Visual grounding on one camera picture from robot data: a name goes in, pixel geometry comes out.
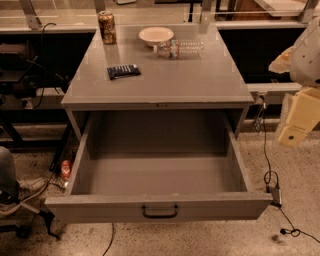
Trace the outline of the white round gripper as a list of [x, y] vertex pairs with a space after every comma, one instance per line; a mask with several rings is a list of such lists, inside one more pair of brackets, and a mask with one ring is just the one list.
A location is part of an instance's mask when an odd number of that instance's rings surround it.
[[277, 142], [298, 146], [320, 122], [320, 17], [314, 18], [295, 41], [269, 65], [274, 73], [290, 73], [292, 81], [310, 86], [284, 96]]

